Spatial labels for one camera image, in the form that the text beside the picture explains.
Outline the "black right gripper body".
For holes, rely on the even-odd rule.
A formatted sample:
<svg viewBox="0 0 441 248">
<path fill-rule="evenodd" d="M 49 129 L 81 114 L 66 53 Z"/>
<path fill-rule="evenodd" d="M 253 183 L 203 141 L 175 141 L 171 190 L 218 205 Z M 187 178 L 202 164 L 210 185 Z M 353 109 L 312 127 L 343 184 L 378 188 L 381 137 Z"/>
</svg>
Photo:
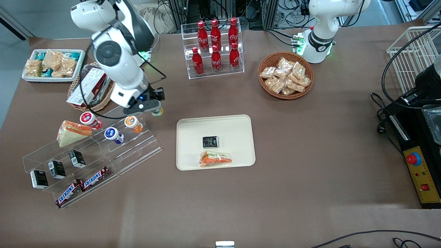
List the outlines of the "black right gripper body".
<svg viewBox="0 0 441 248">
<path fill-rule="evenodd" d="M 140 104 L 150 100 L 160 100 L 160 88 L 154 89 L 148 87 L 140 96 L 137 97 L 135 103 Z"/>
</svg>

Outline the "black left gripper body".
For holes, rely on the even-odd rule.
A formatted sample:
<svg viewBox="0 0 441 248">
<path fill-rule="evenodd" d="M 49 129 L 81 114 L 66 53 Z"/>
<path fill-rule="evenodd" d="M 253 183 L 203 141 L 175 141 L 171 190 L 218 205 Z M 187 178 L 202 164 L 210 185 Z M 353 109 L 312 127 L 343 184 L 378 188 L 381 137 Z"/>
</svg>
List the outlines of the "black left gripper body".
<svg viewBox="0 0 441 248">
<path fill-rule="evenodd" d="M 416 77 L 418 105 L 439 105 L 441 99 L 441 56 Z"/>
</svg>

